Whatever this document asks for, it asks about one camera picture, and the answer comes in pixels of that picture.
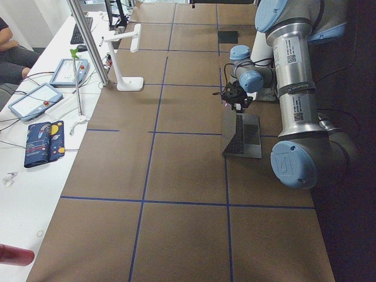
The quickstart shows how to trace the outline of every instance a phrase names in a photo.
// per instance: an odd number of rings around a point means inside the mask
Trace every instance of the blue tablet case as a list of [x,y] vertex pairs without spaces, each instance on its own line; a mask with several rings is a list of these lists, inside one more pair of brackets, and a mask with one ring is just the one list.
[[43,114],[62,98],[60,91],[48,83],[43,83],[8,107],[17,117],[27,122]]
[[[82,83],[86,76],[89,62],[86,59],[77,59],[77,82]],[[75,76],[73,70],[73,60],[72,59],[62,59],[56,68],[55,73],[51,77],[49,82],[53,87],[75,87]]]
[[24,167],[54,162],[64,156],[64,122],[34,123],[28,127]]

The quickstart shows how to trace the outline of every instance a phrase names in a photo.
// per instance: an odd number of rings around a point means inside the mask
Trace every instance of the person's knee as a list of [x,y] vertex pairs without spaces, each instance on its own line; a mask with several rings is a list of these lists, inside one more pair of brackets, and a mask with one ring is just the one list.
[[29,68],[24,68],[24,69],[22,70],[22,79],[25,79],[25,77],[27,77],[29,71],[30,71]]

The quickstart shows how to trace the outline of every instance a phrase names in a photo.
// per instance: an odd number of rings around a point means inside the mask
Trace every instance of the white desk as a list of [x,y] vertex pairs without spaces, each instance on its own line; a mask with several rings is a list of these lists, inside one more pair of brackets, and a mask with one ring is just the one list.
[[[93,17],[92,34],[98,45],[102,36],[108,32],[108,23],[99,13],[92,12],[89,16]],[[61,59],[71,58],[69,50],[76,46],[69,43],[74,24],[75,20],[72,17],[66,20],[32,68],[30,75],[53,72]],[[101,58],[104,58],[108,52],[107,44],[103,44],[98,50]],[[88,52],[78,53],[78,55],[91,62]],[[86,77],[93,71],[94,67],[90,64]],[[36,75],[32,79],[41,84],[49,82],[51,77],[52,75]],[[34,82],[27,79],[21,83],[18,90],[29,92],[36,87]],[[67,150],[79,149],[87,123],[77,125],[74,135],[69,135],[71,126],[78,120],[76,97],[72,94],[75,89],[59,88],[59,90],[63,93],[64,99],[54,106],[56,108],[52,107],[49,113],[29,122],[15,123],[9,129],[0,132],[0,140],[25,146],[28,125],[62,119],[65,122],[65,148]],[[96,73],[93,74],[88,85],[80,88],[83,114],[87,118],[90,118],[94,111],[100,91],[100,79]],[[8,104],[19,97],[20,95],[13,95]],[[0,120],[14,118],[16,116],[7,106],[0,112]],[[0,122],[0,129],[13,121]],[[25,149],[0,143],[0,180],[6,177],[7,173],[18,173],[11,187],[5,187],[0,181],[0,243],[30,249],[37,255],[76,154],[76,151],[67,151],[65,156],[57,162],[26,169],[23,166]],[[33,263],[26,267],[0,264],[0,281],[25,281],[32,266]]]

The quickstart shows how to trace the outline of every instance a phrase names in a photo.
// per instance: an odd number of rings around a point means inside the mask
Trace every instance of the tablet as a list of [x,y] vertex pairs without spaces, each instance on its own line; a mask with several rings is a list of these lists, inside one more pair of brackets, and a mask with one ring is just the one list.
[[24,122],[43,114],[63,98],[50,84],[44,83],[24,97],[11,103],[8,108]]
[[[77,82],[80,84],[86,76],[89,62],[86,59],[76,60]],[[62,59],[56,68],[50,82],[53,87],[75,87],[75,75],[73,73],[73,60]]]

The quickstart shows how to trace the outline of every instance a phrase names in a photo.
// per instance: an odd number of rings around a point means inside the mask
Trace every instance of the black cable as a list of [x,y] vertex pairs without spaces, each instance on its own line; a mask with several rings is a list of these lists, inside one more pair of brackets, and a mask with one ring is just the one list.
[[356,123],[356,125],[358,127],[358,130],[357,130],[356,134],[354,135],[354,137],[352,137],[352,139],[356,139],[359,136],[362,126],[361,126],[360,122],[358,121],[358,119],[353,114],[346,112],[344,110],[337,110],[337,109],[318,108],[317,110],[319,110],[319,111],[320,110],[326,110],[326,111],[329,111],[329,112],[338,112],[338,113],[342,113],[344,115],[348,115],[349,117],[351,117],[353,119],[353,121]]
[[17,120],[14,123],[11,123],[10,125],[5,126],[4,128],[0,129],[0,132],[2,132],[4,129],[10,128],[12,125],[14,125],[15,123],[19,122],[20,120],[21,120],[21,118],[17,118]]
[[224,90],[220,89],[220,92],[214,92],[213,95],[218,95],[218,94],[221,94],[221,95],[222,95],[222,94],[226,91],[227,84],[229,83],[229,80],[228,80],[228,78],[227,78],[227,74],[226,74],[226,67],[229,66],[229,65],[230,65],[230,66],[233,66],[234,64],[233,64],[233,63],[227,63],[227,64],[225,64],[224,67],[223,67],[224,78],[225,78],[225,80],[226,80],[226,84],[225,84],[225,86],[224,86]]
[[43,75],[43,74],[54,74],[55,72],[37,72],[37,73],[33,73],[32,75],[28,75],[28,76],[26,76],[24,79],[26,79],[26,78],[30,78],[31,76],[35,76],[35,75]]
[[89,81],[91,80],[93,74],[96,73],[96,70],[93,71],[83,82],[82,84],[80,85],[80,88],[85,86],[85,85],[88,85],[89,84]]
[[16,117],[16,118],[13,118],[13,119],[0,120],[0,122],[10,122],[10,121],[16,120],[16,119],[20,119],[20,118]]
[[25,77],[22,81],[25,81],[25,79],[30,79],[32,82],[34,82],[35,84],[37,84],[38,86],[40,86],[40,84],[38,83],[38,82],[36,82],[35,80],[33,80],[32,78],[30,78],[30,77]]
[[356,20],[355,20],[355,35],[354,35],[354,48],[353,48],[354,51],[353,51],[353,54],[352,54],[353,57],[352,57],[352,60],[351,60],[350,64],[347,65],[347,66],[343,66],[342,68],[335,69],[335,70],[331,71],[330,73],[327,73],[326,75],[324,75],[324,76],[320,77],[319,79],[317,79],[315,81],[315,83],[323,80],[324,78],[327,78],[328,76],[330,76],[330,75],[332,75],[332,74],[334,74],[336,72],[340,72],[341,70],[344,71],[344,70],[352,67],[353,64],[355,63],[355,58],[356,58],[356,53],[357,53],[357,37],[358,37],[358,21],[359,21],[359,1],[357,0],[356,3],[357,3],[357,17],[356,17]]
[[39,101],[43,101],[43,102],[50,102],[50,103],[57,103],[57,101],[44,100],[44,99],[39,99],[39,98],[36,98],[36,97],[30,96],[30,95],[32,94],[32,92],[31,92],[31,93],[26,93],[26,92],[24,92],[24,91],[15,91],[15,92],[14,92],[14,94],[18,94],[18,93],[20,93],[20,95],[24,95],[24,96],[27,96],[27,97],[29,97],[29,98],[33,98],[33,99],[35,99],[35,100],[39,100]]
[[1,140],[0,140],[0,142],[1,142],[1,143],[5,143],[5,144],[8,144],[8,145],[12,145],[12,146],[20,147],[20,148],[23,148],[23,149],[25,149],[25,150],[26,150],[26,148],[25,148],[25,147],[23,147],[23,146],[21,146],[21,145],[17,145],[17,144],[13,144],[13,143],[8,143],[8,142],[6,142],[6,141],[1,141]]
[[[264,62],[264,61],[267,61],[267,60],[270,60],[270,63],[267,64],[267,65],[258,65],[257,64],[257,63]],[[237,68],[242,67],[242,66],[268,66],[268,65],[271,64],[272,61],[273,61],[273,58],[261,59],[261,60],[255,61],[255,62],[245,61],[245,62],[242,62],[242,63],[236,65],[234,73],[236,73]]]

